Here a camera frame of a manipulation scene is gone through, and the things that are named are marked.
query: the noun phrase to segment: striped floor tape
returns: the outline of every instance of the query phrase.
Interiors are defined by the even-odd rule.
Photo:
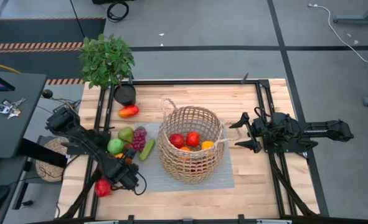
[[[45,84],[47,85],[78,85],[84,84],[84,80],[81,78],[58,78],[58,79],[48,79]]]
[[[0,18],[0,21],[34,21],[34,20],[64,20],[76,19],[75,17],[68,18]],[[106,19],[105,17],[79,17],[78,19]]]
[[[4,43],[0,44],[0,53],[72,51],[83,46],[83,42]]]

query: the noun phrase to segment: cucumber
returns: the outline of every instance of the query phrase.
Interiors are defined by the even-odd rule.
[[[153,149],[153,146],[154,146],[154,139],[150,139],[149,141],[146,142],[143,151],[139,155],[139,159],[141,161],[145,161],[146,158],[148,158],[149,154],[151,153]]]

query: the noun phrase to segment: round wicker mat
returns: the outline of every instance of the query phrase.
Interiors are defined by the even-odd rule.
[[[63,142],[68,142],[67,138],[63,138],[63,137],[55,138],[49,141],[47,144],[45,144],[44,147],[54,152],[58,152],[63,155],[66,155],[67,148],[61,145],[61,143]],[[54,165],[50,165],[49,163],[36,160],[35,169],[38,175],[45,181],[58,182],[62,180],[62,171],[64,169],[61,167],[57,167]]]

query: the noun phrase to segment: grapes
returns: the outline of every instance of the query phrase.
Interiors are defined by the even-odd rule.
[[[145,147],[146,130],[144,127],[139,127],[134,131],[133,148],[139,152]]]

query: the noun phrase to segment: floor mat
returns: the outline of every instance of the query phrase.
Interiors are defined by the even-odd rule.
[[[84,34],[97,38],[103,33],[104,18],[80,19]],[[75,18],[0,19],[0,43],[80,42],[83,40]]]
[[[48,79],[81,78],[79,55],[79,51],[0,53],[0,64],[22,73],[46,74]]]
[[[80,23],[87,37],[97,39],[105,18],[81,18]],[[0,19],[0,64],[46,74],[50,85],[81,84],[82,39],[75,18]]]
[[[160,124],[135,123],[135,128],[143,126],[147,130],[146,140],[157,139]],[[229,149],[228,142],[225,142],[225,148]],[[213,174],[198,184],[186,184],[171,177],[160,163],[157,145],[145,161],[140,161],[138,157],[136,156],[133,161],[142,167],[140,172],[147,181],[147,191],[149,192],[232,189],[235,187],[229,150],[224,151],[224,156]],[[140,188],[144,186],[142,178],[139,178],[138,184]]]

